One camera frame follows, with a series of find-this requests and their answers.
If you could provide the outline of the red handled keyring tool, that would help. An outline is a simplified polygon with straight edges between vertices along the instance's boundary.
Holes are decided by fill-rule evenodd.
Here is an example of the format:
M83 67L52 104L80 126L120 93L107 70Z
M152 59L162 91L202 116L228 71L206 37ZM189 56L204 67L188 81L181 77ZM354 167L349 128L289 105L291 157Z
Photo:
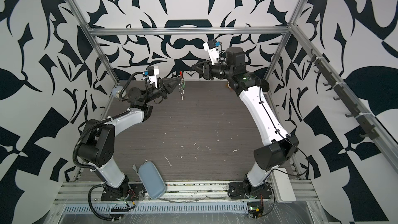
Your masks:
M185 99L184 89L185 89L186 84L185 84L185 81L184 81L184 78L183 78L183 71L179 72L179 78L180 78L179 92L180 92L180 95L181 95L181 100L184 101L184 99Z

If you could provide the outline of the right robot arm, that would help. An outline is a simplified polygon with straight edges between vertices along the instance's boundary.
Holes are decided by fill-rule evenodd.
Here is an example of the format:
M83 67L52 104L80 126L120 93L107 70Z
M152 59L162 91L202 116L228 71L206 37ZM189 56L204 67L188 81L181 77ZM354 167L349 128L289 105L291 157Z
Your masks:
M281 126L267 104L264 88L268 85L246 69L245 52L240 47L221 51L220 43L205 43L209 59L193 65L205 80L225 79L229 87L249 110L260 133L263 147L254 151L255 163L246 178L251 188L265 183L273 170L285 163L297 151L299 141Z

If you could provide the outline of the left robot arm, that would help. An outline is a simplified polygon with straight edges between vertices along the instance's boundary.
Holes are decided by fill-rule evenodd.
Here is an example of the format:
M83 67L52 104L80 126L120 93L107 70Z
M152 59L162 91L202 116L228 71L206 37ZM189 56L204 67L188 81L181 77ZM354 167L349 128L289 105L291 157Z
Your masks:
M128 183L114 160L115 138L128 128L149 119L153 107L149 102L165 100L180 84L180 77L145 78L145 89L128 88L127 82L119 91L118 99L129 103L129 108L114 117L92 119L78 139L73 150L73 163L79 168L92 170L109 188L120 188Z

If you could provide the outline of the blue grey glasses case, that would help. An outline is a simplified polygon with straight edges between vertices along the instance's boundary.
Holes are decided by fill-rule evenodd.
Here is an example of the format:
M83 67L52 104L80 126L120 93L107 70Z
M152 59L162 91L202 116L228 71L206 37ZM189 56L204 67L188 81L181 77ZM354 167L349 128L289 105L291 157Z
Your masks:
M132 168L139 176L151 199L159 199L165 194L165 181L152 161L146 161L139 168L134 164Z

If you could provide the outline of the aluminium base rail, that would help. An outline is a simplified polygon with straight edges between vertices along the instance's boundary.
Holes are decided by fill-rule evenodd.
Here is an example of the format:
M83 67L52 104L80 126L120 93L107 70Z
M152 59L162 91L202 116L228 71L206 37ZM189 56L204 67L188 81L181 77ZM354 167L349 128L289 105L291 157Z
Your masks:
M220 200L229 201L228 196L229 184L235 183L240 185L238 181L167 181L166 192L160 196L156 201L173 201L173 202L195 202L204 200ZM99 182L73 182L64 183L54 201L58 203L87 203L88 191L91 187L100 184ZM296 201L318 201L318 195L310 180L291 180ZM133 189L133 201L150 201L150 197L143 188L143 184L139 182L130 182L130 187ZM92 199L94 201L116 202L116 199L108 193L104 193L102 188L96 188L92 192Z

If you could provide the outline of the white box on rail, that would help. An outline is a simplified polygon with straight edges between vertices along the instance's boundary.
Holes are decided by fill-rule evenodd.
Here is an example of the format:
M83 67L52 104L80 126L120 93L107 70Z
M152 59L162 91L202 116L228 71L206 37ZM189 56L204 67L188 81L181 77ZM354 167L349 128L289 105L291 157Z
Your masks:
M286 169L274 169L271 175L272 187L278 203L292 203L296 196Z

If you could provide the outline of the wall coat hook rack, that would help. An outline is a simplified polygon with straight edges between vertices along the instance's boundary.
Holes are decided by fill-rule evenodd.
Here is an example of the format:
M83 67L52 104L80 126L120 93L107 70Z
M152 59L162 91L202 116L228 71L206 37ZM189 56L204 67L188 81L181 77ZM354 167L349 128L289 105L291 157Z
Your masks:
M371 140L380 137L376 130L376 125L370 120L371 113L360 106L357 97L353 95L348 85L342 82L342 79L329 65L326 58L317 56L313 48L311 49L311 56L307 62L313 63L318 69L315 73L321 74L326 79L326 83L323 83L323 85L330 87L336 93L337 97L333 99L342 101L348 109L349 114L345 114L346 118L354 118L358 122L363 130L363 133L360 133L360 137L370 138Z

